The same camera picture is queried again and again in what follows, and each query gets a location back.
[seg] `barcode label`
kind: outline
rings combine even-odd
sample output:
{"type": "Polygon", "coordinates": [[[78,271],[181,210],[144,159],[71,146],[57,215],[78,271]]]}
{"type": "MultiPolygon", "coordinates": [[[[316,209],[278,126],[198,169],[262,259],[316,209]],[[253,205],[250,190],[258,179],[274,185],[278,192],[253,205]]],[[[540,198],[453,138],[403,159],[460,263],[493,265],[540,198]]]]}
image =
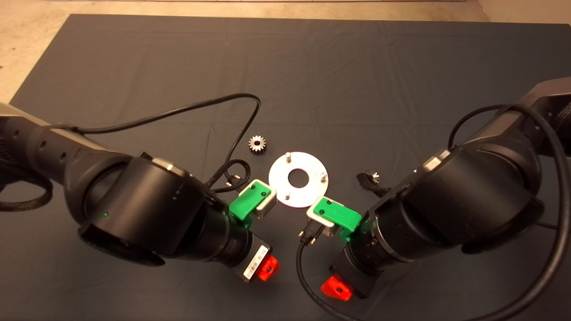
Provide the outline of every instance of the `barcode label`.
{"type": "Polygon", "coordinates": [[[252,278],[254,272],[256,272],[256,270],[262,263],[262,260],[266,257],[266,254],[268,254],[268,251],[269,248],[263,245],[260,246],[260,248],[256,252],[256,255],[254,255],[252,261],[250,261],[250,264],[248,264],[248,267],[244,270],[244,276],[246,277],[246,279],[250,280],[252,278]]]}

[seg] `cable connector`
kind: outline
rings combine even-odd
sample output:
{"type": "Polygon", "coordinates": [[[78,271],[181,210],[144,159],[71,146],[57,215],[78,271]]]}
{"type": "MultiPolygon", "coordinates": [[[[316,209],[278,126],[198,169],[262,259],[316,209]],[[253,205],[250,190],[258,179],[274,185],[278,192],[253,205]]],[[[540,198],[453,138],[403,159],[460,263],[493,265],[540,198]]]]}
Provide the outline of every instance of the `cable connector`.
{"type": "Polygon", "coordinates": [[[306,245],[314,244],[315,241],[317,241],[319,235],[321,235],[321,232],[323,232],[324,228],[325,226],[318,221],[312,219],[309,220],[307,225],[303,228],[303,231],[299,232],[298,234],[300,237],[299,241],[306,245]]]}

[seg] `black cable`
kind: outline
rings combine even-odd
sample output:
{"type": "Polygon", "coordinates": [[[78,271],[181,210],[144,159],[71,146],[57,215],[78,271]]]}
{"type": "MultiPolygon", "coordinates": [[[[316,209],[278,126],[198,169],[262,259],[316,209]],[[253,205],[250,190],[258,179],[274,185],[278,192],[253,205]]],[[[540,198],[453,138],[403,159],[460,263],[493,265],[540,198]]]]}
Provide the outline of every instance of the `black cable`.
{"type": "Polygon", "coordinates": [[[545,227],[545,228],[549,228],[549,229],[551,229],[551,230],[556,230],[556,229],[557,229],[557,225],[555,225],[555,224],[550,224],[550,223],[537,222],[536,225],[537,225],[537,226],[541,226],[541,227],[545,227]]]}
{"type": "MultiPolygon", "coordinates": [[[[4,202],[0,201],[0,211],[2,212],[19,212],[19,211],[30,211],[40,208],[51,201],[53,185],[51,181],[42,175],[36,173],[35,171],[27,170],[21,168],[15,164],[8,164],[0,160],[0,171],[9,172],[15,175],[20,180],[26,181],[28,183],[34,184],[43,188],[45,191],[41,196],[37,198],[26,200],[23,202],[4,202]]],[[[5,188],[5,186],[0,187],[0,192],[5,188]]]]}
{"type": "MultiPolygon", "coordinates": [[[[561,266],[565,251],[568,246],[569,234],[571,232],[571,199],[569,198],[569,195],[571,194],[571,177],[569,176],[569,167],[567,165],[565,151],[561,142],[559,141],[559,138],[557,137],[557,134],[549,122],[546,121],[536,111],[521,105],[510,106],[509,109],[517,110],[532,118],[539,129],[545,133],[545,136],[553,149],[553,159],[557,169],[557,183],[559,186],[559,216],[557,232],[555,234],[555,241],[553,242],[553,246],[543,269],[539,273],[538,277],[522,295],[520,295],[512,303],[507,304],[495,312],[491,312],[490,314],[472,318],[466,321],[503,321],[517,315],[528,306],[530,306],[547,288],[549,283],[553,280],[555,273],[561,266]]],[[[331,307],[327,302],[321,300],[313,292],[313,290],[311,290],[311,287],[305,281],[305,277],[303,276],[303,272],[301,270],[301,255],[303,253],[303,248],[306,245],[307,242],[300,244],[299,248],[297,249],[296,256],[297,277],[300,280],[301,286],[304,288],[309,297],[329,314],[341,320],[359,321],[358,319],[344,314],[331,307]]]]}
{"type": "Polygon", "coordinates": [[[227,172],[228,169],[235,164],[240,164],[240,165],[242,165],[242,167],[244,167],[244,171],[246,172],[244,177],[240,178],[240,179],[236,179],[235,177],[230,177],[229,182],[232,184],[232,186],[215,188],[215,189],[213,189],[213,192],[224,193],[224,192],[234,191],[238,188],[241,188],[246,183],[248,183],[248,180],[250,179],[250,176],[252,175],[252,170],[250,169],[250,165],[245,160],[242,160],[242,159],[232,159],[232,160],[229,160],[228,162],[222,164],[222,166],[220,166],[220,168],[218,168],[218,170],[214,173],[214,175],[212,175],[212,177],[204,184],[208,187],[212,187],[212,185],[214,185],[214,183],[216,183],[216,181],[219,180],[220,177],[222,177],[222,174],[227,172]]]}
{"type": "Polygon", "coordinates": [[[485,113],[486,111],[498,110],[498,109],[502,109],[502,108],[509,107],[509,106],[511,106],[511,105],[486,106],[486,107],[482,107],[482,108],[478,108],[476,110],[473,110],[473,111],[469,112],[466,116],[460,118],[460,120],[456,123],[456,125],[454,125],[454,127],[450,131],[450,136],[448,137],[448,149],[452,149],[452,147],[454,146],[454,137],[456,136],[456,133],[458,132],[460,127],[462,127],[462,125],[467,120],[469,120],[470,118],[472,118],[476,115],[479,115],[481,113],[485,113]]]}
{"type": "MultiPolygon", "coordinates": [[[[238,146],[238,144],[240,143],[240,140],[244,137],[244,134],[246,133],[246,131],[248,130],[248,128],[250,127],[250,125],[252,124],[252,122],[254,121],[254,118],[256,118],[256,115],[258,114],[258,111],[260,110],[260,106],[262,105],[262,102],[260,101],[260,98],[256,95],[253,94],[249,94],[249,93],[238,93],[238,94],[232,94],[232,95],[228,95],[228,96],[223,96],[220,98],[215,98],[215,99],[210,99],[207,101],[203,101],[203,102],[198,102],[198,103],[193,103],[190,105],[185,105],[182,107],[179,107],[177,109],[172,109],[172,110],[168,110],[165,111],[163,113],[160,114],[156,114],[153,116],[148,116],[148,117],[144,117],[144,118],[140,118],[138,120],[132,121],[132,122],[128,122],[128,123],[123,123],[123,124],[119,124],[119,125],[114,125],[114,126],[109,126],[109,127],[100,127],[100,128],[81,128],[81,127],[71,127],[69,128],[72,131],[75,131],[76,133],[79,134],[108,134],[108,133],[114,133],[116,131],[122,131],[122,130],[127,130],[127,129],[131,129],[134,127],[138,127],[141,125],[145,125],[151,122],[155,122],[158,121],[160,119],[163,118],[167,118],[173,115],[177,115],[180,113],[184,113],[186,111],[190,111],[190,110],[196,110],[196,109],[200,109],[203,107],[208,107],[208,106],[212,106],[212,105],[217,105],[223,102],[227,102],[227,101],[231,101],[234,99],[239,99],[239,98],[249,98],[249,99],[253,99],[256,102],[256,107],[254,108],[254,111],[252,112],[252,115],[250,116],[250,118],[248,119],[248,121],[246,122],[246,125],[244,126],[244,128],[242,129],[242,131],[238,134],[238,137],[236,138],[236,140],[234,141],[234,144],[232,144],[232,147],[230,147],[230,150],[228,151],[228,154],[226,155],[226,159],[224,160],[224,164],[227,164],[230,161],[230,158],[232,157],[232,154],[234,153],[234,150],[236,149],[236,147],[238,146]]],[[[229,182],[234,181],[232,179],[232,176],[228,173],[227,170],[224,171],[224,176],[226,176],[226,178],[228,179],[229,182]]],[[[248,182],[247,179],[240,179],[237,182],[234,182],[234,184],[232,184],[231,187],[223,187],[223,188],[218,188],[216,190],[214,190],[215,192],[227,192],[227,191],[234,191],[239,189],[241,186],[244,186],[244,184],[246,184],[248,182]]]]}

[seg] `disc center hole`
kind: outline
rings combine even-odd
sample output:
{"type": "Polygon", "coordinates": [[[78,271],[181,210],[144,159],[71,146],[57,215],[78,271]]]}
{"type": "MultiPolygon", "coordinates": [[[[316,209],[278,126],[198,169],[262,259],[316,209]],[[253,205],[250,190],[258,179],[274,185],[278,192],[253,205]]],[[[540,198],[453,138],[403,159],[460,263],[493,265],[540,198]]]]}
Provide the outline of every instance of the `disc center hole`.
{"type": "Polygon", "coordinates": [[[299,168],[289,172],[289,175],[287,178],[288,178],[291,186],[294,186],[297,188],[305,187],[307,185],[307,183],[309,183],[309,176],[307,175],[307,173],[304,170],[299,169],[299,168]]]}

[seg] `green 3d-printed part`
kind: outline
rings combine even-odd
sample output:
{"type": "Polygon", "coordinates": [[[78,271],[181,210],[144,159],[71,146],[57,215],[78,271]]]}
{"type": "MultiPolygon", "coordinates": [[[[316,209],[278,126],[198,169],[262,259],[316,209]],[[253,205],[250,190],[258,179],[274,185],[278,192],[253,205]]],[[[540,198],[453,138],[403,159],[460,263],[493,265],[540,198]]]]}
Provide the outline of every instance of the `green 3d-printed part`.
{"type": "Polygon", "coordinates": [[[250,188],[230,203],[230,212],[245,224],[248,222],[251,224],[251,219],[248,215],[270,195],[270,192],[271,190],[268,187],[254,182],[250,188]]]}
{"type": "Polygon", "coordinates": [[[326,198],[319,201],[313,212],[342,227],[340,236],[343,242],[349,242],[350,235],[361,222],[361,215],[358,212],[326,198]]]}

